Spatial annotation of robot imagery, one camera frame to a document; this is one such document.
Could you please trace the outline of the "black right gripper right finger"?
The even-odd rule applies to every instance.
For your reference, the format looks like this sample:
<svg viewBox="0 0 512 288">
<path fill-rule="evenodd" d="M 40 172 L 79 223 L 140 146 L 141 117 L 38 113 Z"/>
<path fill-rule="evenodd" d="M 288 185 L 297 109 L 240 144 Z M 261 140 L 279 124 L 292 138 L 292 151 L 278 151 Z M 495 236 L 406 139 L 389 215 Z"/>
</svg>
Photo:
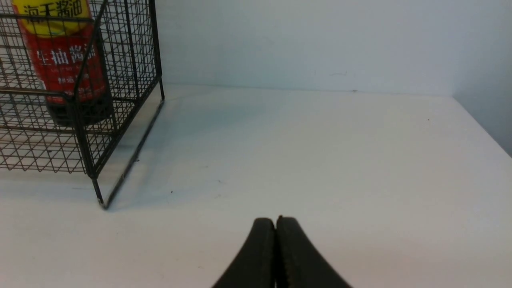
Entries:
<svg viewBox="0 0 512 288">
<path fill-rule="evenodd" d="M 276 224 L 277 288 L 350 288 L 326 261 L 293 217 Z"/>
</svg>

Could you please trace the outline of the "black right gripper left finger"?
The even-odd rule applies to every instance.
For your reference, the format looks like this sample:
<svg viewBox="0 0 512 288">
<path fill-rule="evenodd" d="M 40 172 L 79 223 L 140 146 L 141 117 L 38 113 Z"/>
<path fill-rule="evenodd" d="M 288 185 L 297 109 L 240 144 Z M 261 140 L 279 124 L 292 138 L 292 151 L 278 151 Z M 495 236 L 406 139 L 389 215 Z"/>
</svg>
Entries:
<svg viewBox="0 0 512 288">
<path fill-rule="evenodd" d="M 274 288 L 276 230 L 269 218 L 257 218 L 234 260 L 214 288 Z"/>
</svg>

